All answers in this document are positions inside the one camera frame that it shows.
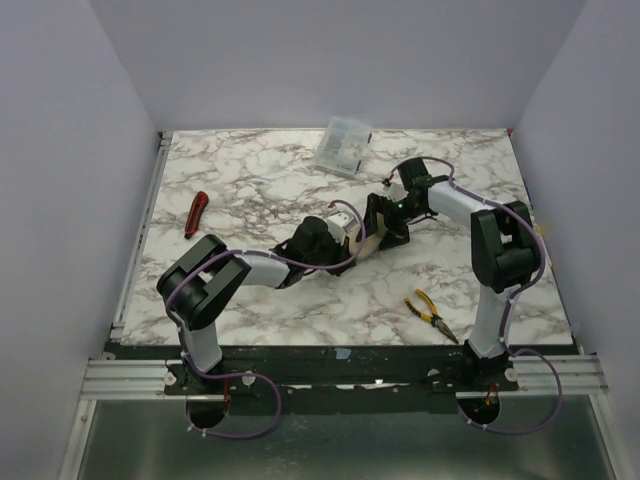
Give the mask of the beige umbrella case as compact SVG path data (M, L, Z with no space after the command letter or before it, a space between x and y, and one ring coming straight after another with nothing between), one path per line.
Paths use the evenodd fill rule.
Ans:
M379 228L387 229L384 216L382 214L379 214L378 219L382 221L382 224ZM379 238L376 236L376 234L374 234L373 236L366 239L364 237L364 229L362 229L360 225L359 231L357 233L353 233L349 238L345 240L345 242L348 247L348 256L354 256L357 262L361 262L378 251L376 247L378 245Z

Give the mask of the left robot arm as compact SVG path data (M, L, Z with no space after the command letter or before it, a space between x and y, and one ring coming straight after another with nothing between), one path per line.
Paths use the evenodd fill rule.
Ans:
M267 253L232 250L213 234L200 238L156 285L192 369L208 373L222 360L215 322L240 287L286 289L313 270L338 275L355 265L359 232L354 215L338 212L305 217Z

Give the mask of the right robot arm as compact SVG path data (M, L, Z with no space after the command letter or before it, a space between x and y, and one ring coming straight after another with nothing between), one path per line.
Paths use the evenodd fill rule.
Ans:
M544 245L521 201L499 203L455 182L452 164L447 175L434 176L425 166L434 157L419 156L395 166L382 181L384 192L367 196L365 231L382 235L378 249L388 250L410 240L409 224L445 216L467 228L471 265L481 285L476 320L468 348L489 360L508 351L508 331L519 295L545 270Z

